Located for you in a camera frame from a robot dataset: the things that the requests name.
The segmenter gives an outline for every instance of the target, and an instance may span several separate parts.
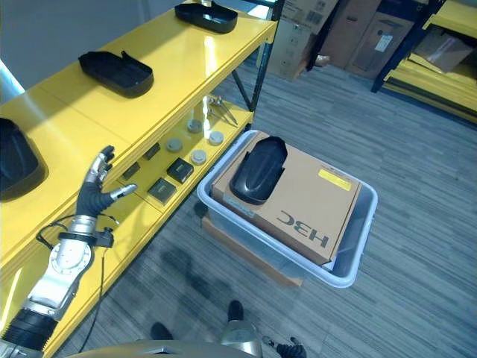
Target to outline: black tray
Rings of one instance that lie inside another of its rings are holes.
[[[237,12],[213,1],[210,7],[202,4],[180,4],[174,9],[179,19],[220,34],[231,32],[237,24]]]
[[[84,73],[127,98],[144,95],[154,82],[152,68],[126,53],[88,52],[78,59]]]
[[[278,136],[262,139],[245,154],[230,181],[230,190],[247,203],[264,204],[282,176],[287,156],[283,139]]]
[[[38,186],[46,170],[17,125],[0,118],[0,201],[18,198]]]

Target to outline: gray round part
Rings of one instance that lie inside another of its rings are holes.
[[[187,130],[191,133],[200,133],[202,131],[202,121],[191,119],[187,122]]]
[[[182,142],[179,138],[172,138],[167,142],[167,150],[172,153],[177,153],[182,149]]]
[[[196,165],[196,166],[201,166],[204,164],[207,160],[207,154],[205,151],[202,151],[198,149],[197,151],[193,151],[191,154],[191,161]]]
[[[215,131],[212,132],[209,136],[209,143],[212,145],[220,145],[224,141],[224,135],[222,132]]]

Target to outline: yellow shelf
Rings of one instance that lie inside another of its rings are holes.
[[[48,262],[48,251],[35,240],[37,231],[73,213],[87,168],[109,144],[116,147],[116,157],[105,186],[119,185],[127,168],[136,161],[141,165],[132,178],[139,184],[138,192],[110,211],[121,221],[115,229],[115,246],[106,256],[105,288],[113,284],[206,170],[252,122],[253,113],[227,104],[238,126],[212,117],[208,121],[210,128],[224,134],[221,145],[213,147],[206,136],[191,135],[185,130],[187,120],[201,116],[202,98],[262,43],[273,41],[276,26],[275,22],[239,13],[232,32],[215,34],[181,22],[171,10],[102,48],[115,54],[125,50],[152,67],[154,85],[146,94],[134,99],[116,95],[86,76],[75,62],[0,107],[0,115],[22,129],[48,170],[48,176],[36,189],[0,204],[0,330],[18,310]],[[183,139],[184,148],[179,155],[186,160],[194,149],[207,153],[207,162],[195,166],[183,185],[165,175],[165,169],[177,156],[165,149],[170,136]],[[150,161],[144,160],[142,155],[156,142],[160,142],[161,151]],[[161,175],[177,187],[165,206],[147,193]],[[77,297],[48,343],[47,357],[96,302],[100,257],[101,251],[97,251],[94,266],[83,277]]]
[[[233,31],[215,34],[180,21],[170,10],[101,48],[114,54],[125,50],[153,69],[154,85],[144,95],[123,98],[87,77],[78,62],[40,86],[117,136],[133,140],[128,153],[144,152],[260,44],[272,40],[275,27],[275,22],[239,13]]]
[[[468,121],[477,123],[477,116],[474,116],[468,112],[464,112],[462,110],[459,110],[458,108],[449,106],[447,104],[444,104],[442,101],[435,100],[433,98],[430,98],[424,94],[420,94],[416,91],[402,88],[400,86],[397,86],[395,84],[389,84],[389,83],[384,83],[383,85],[385,88],[392,90],[397,93],[401,93],[402,95],[408,95],[409,97],[412,97],[414,99],[417,99],[418,101],[430,104],[431,106],[434,106],[436,108],[439,108],[441,110],[445,110],[449,113],[455,114],[456,116],[460,116]]]
[[[430,17],[424,28],[430,24],[477,38],[477,7],[455,0],[446,0],[440,10]]]
[[[190,134],[187,129],[187,121],[192,117],[203,118],[202,113],[198,115],[202,106],[197,106],[194,113],[182,118],[176,127],[172,128],[163,138],[159,140],[161,149],[150,160],[141,158],[138,160],[139,171],[133,175],[128,183],[137,183],[139,188],[131,196],[114,204],[107,213],[115,216],[120,225],[114,229],[115,243],[107,251],[105,260],[105,280],[104,288],[108,289],[119,275],[124,271],[131,260],[141,251],[156,230],[175,211],[182,200],[197,185],[212,164],[224,153],[225,149],[241,133],[244,126],[251,121],[253,114],[232,104],[228,104],[231,112],[237,119],[238,125],[231,125],[224,120],[216,118],[206,121],[207,131],[201,134]],[[220,131],[224,135],[222,144],[214,146],[206,141],[210,131]],[[180,137],[183,141],[183,150],[179,153],[170,153],[165,147],[168,139]],[[201,166],[194,166],[194,173],[184,184],[176,182],[166,174],[166,169],[178,157],[190,162],[189,157],[192,151],[202,149],[207,153],[207,161]],[[176,193],[164,206],[155,197],[148,194],[148,189],[152,184],[164,177],[177,188]],[[124,185],[125,181],[112,183],[107,190]],[[115,227],[109,219],[101,218],[98,227]],[[55,242],[55,233],[48,235],[50,242]],[[103,248],[95,249],[96,259],[92,267],[86,272],[80,282],[80,288],[72,305],[66,312],[64,319],[58,324],[54,335],[48,341],[45,349],[45,356],[49,357],[63,344],[64,340],[72,333],[76,326],[81,323],[86,314],[93,308],[98,300],[99,284],[101,276],[101,256]],[[8,275],[2,282],[2,315],[0,330],[5,329],[12,317],[18,312],[26,295],[33,288],[36,281],[41,277],[48,262],[49,251],[35,242],[32,253],[35,260],[22,262],[13,274]]]
[[[48,174],[29,193],[1,206],[1,270],[19,252],[29,254],[34,234],[72,205],[92,159],[107,144],[121,153],[129,143],[81,115],[39,87],[0,107],[40,153]]]
[[[227,123],[224,120],[218,120],[213,116],[209,116],[208,119],[204,119],[202,104],[200,104],[194,109],[193,113],[190,113],[180,120],[176,127],[170,130],[159,141],[161,150],[154,157],[152,157],[151,160],[140,158],[138,160],[138,164],[141,169],[129,180],[120,178],[120,181],[123,184],[137,183],[139,188],[136,192],[139,196],[144,198],[150,205],[156,207],[158,210],[161,210],[164,213],[170,212],[172,208],[177,206],[178,202],[181,202],[183,198],[185,198],[187,194],[184,192],[188,193],[189,187],[198,183],[200,178],[203,177],[212,163],[214,163],[224,152],[225,148],[230,145],[230,143],[236,137],[237,131],[243,129],[248,122],[251,122],[253,114],[248,110],[243,110],[240,107],[232,105],[231,103],[227,103],[227,107],[236,118],[238,126],[232,125],[231,122]],[[204,120],[204,127],[208,129],[199,134],[189,133],[187,131],[187,122],[192,118]],[[222,144],[217,146],[209,144],[207,138],[212,131],[220,131],[224,135],[224,141]],[[166,149],[167,141],[172,138],[179,138],[183,144],[183,149],[179,153],[171,153]],[[190,160],[191,153],[198,149],[205,151],[207,155],[207,161],[199,166],[194,165]],[[194,166],[194,172],[192,173],[191,177],[187,179],[185,184],[180,184],[166,173],[167,168],[178,157],[182,157],[186,162]],[[169,199],[166,205],[163,205],[155,197],[148,193],[149,188],[151,188],[151,186],[161,177],[166,179],[169,183],[172,183],[177,188],[177,192],[173,195],[173,197],[171,197],[171,199]]]
[[[477,111],[477,86],[463,84],[449,74],[439,74],[410,60],[402,60],[388,78],[396,78],[448,101]]]
[[[424,66],[456,83],[468,86],[470,90],[477,88],[477,66],[459,63],[451,72],[442,72],[441,69],[417,54],[410,54],[408,60]]]

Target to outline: gray plastic bin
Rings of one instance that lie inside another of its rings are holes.
[[[338,254],[331,263],[319,266],[235,214],[210,196],[214,179],[222,173],[237,153],[249,143],[255,133],[256,131],[248,131],[242,134],[199,183],[197,193],[199,199],[209,207],[211,222],[286,276],[314,276],[334,287],[345,288],[351,286],[358,273],[359,261],[378,204],[376,191],[373,187],[359,180],[362,185],[361,191],[338,248]]]

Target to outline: wall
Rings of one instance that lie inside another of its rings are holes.
[[[84,52],[178,3],[180,0],[0,0],[0,58],[27,89]]]

